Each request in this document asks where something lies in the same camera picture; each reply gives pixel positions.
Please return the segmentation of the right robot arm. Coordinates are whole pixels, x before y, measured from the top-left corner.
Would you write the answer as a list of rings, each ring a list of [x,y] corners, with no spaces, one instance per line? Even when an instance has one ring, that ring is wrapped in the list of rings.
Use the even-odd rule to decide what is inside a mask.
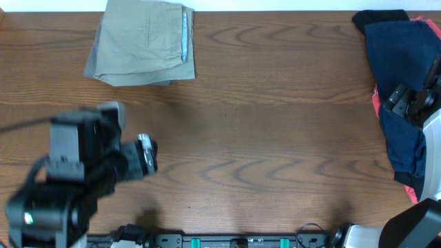
[[[384,105],[424,134],[427,155],[419,203],[381,228],[341,226],[332,247],[428,247],[440,233],[440,58],[431,64],[423,87],[415,91],[399,85]]]

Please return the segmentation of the light khaki shorts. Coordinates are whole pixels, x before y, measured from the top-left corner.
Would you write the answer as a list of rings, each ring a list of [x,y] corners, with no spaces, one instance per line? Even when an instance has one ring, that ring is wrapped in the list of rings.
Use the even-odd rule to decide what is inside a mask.
[[[165,1],[109,0],[101,17],[98,65],[102,74],[174,68],[196,77],[191,8]]]

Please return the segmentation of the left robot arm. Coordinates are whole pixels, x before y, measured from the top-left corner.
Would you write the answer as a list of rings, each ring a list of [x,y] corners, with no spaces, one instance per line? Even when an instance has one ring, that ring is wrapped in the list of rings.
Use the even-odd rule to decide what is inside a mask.
[[[85,238],[98,200],[117,183],[158,170],[148,134],[122,143],[118,109],[80,110],[50,120],[50,152],[6,205],[13,247],[73,247]]]

